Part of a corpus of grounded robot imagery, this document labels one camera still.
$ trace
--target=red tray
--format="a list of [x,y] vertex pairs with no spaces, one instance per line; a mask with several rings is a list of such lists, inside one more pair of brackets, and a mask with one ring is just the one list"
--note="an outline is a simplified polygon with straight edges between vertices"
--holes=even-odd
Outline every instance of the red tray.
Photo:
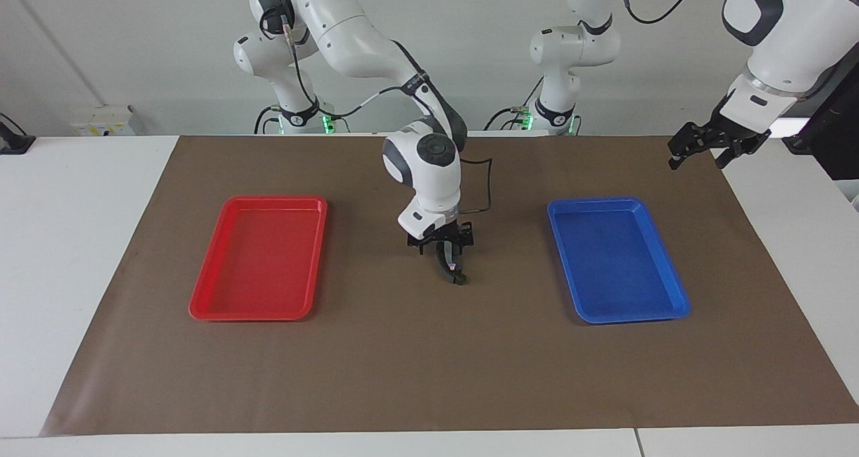
[[188,308],[205,321],[295,321],[313,307],[328,203],[233,197],[224,204]]

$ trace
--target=blue plastic tray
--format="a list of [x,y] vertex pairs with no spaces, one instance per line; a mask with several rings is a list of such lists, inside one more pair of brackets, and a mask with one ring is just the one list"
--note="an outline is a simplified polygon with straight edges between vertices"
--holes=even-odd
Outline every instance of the blue plastic tray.
[[583,320],[629,323],[689,315],[683,284],[642,201],[556,200],[549,204],[549,219]]

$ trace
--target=white table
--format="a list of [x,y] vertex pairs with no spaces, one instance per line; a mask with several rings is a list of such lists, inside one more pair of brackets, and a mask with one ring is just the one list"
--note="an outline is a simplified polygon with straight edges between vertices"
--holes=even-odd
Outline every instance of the white table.
[[[46,138],[24,157],[0,158],[0,436],[18,438],[0,440],[0,455],[857,454],[859,425],[31,438],[176,140]],[[725,173],[856,398],[859,215],[813,158],[791,156],[777,141]]]

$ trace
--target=white electrical box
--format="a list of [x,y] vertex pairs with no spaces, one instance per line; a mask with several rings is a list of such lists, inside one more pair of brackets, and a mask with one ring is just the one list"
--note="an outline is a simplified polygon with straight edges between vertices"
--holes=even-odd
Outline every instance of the white electrical box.
[[71,127],[78,136],[138,136],[142,125],[129,105],[77,108]]

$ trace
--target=brown mat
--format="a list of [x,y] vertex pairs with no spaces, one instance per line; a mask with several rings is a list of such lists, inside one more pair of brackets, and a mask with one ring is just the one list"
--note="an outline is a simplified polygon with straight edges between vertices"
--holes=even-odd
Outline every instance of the brown mat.
[[[495,157],[472,217],[470,284],[443,282],[396,224],[411,191],[380,139],[182,138],[44,435],[580,429],[857,423],[859,408],[711,157],[663,138],[475,139]],[[464,206],[484,167],[466,167]],[[331,203],[301,323],[203,323],[187,306],[237,194]],[[693,302],[688,319],[578,319],[546,204],[641,197]]]

